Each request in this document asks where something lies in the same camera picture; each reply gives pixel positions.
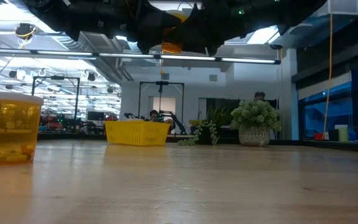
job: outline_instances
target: yellow basket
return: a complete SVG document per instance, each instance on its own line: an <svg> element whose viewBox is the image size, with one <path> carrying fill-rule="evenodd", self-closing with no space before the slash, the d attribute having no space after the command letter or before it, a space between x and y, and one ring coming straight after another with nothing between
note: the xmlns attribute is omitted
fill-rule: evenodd
<svg viewBox="0 0 358 224"><path fill-rule="evenodd" d="M148 121L107 121L108 143L133 146L163 146L170 124Z"/></svg>

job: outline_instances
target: wooden table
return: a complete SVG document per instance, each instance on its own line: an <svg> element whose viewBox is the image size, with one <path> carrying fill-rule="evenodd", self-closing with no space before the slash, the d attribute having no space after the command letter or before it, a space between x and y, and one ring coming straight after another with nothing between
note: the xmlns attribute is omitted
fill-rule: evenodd
<svg viewBox="0 0 358 224"><path fill-rule="evenodd" d="M0 167L0 223L358 224L358 153L40 141Z"/></svg>

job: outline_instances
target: wall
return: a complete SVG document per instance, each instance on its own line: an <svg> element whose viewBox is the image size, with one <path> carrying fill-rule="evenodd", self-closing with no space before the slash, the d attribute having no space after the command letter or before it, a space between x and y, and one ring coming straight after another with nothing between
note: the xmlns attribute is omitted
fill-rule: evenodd
<svg viewBox="0 0 358 224"><path fill-rule="evenodd" d="M184 125L190 127L188 123L191 119L198 118L198 106L200 98L227 98L227 99L242 99L251 100L254 98L254 93L257 91L264 91L267 100L279 98L283 102L288 100L283 105L283 112L286 114L285 120L292 121L291 117L295 116L293 110L296 110L292 103L294 97L297 100L295 87L291 85L290 77L296 72L296 52L292 58L288 55L283 59L283 76L281 76L281 65L260 65L260 64L233 64L226 73L220 72L218 68L187 68L169 67L164 68L165 73L170 74L169 82L183 82L185 83L185 96L183 108ZM139 100L139 82L155 82L160 80L160 68L128 68L134 82L127 82L122 84L122 98L121 98L121 115L124 113L138 113ZM209 75L218 75L217 82L209 81ZM173 85L163 86L162 97L176 98L176 114L181 119L181 86L177 85L176 89ZM287 88L285 96L283 96L283 88ZM148 100L149 97L158 97L159 86L155 84L143 84L142 95L140 99L140 115L148 114ZM285 124L285 130L288 130L286 139L293 139L292 136L292 122Z"/></svg>

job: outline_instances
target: orange plastic cup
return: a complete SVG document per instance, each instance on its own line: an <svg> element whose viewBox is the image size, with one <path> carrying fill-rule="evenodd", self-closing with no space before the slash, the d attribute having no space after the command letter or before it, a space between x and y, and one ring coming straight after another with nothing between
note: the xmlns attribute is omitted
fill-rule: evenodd
<svg viewBox="0 0 358 224"><path fill-rule="evenodd" d="M0 165L33 162L43 103L36 96L0 92Z"/></svg>

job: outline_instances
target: white flower pot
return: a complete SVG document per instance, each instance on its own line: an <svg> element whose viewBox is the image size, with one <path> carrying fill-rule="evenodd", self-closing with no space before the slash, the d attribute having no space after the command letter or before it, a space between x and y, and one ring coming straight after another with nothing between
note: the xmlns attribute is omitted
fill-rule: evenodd
<svg viewBox="0 0 358 224"><path fill-rule="evenodd" d="M239 139L244 146L266 146L270 142L270 130L267 128L240 128Z"/></svg>

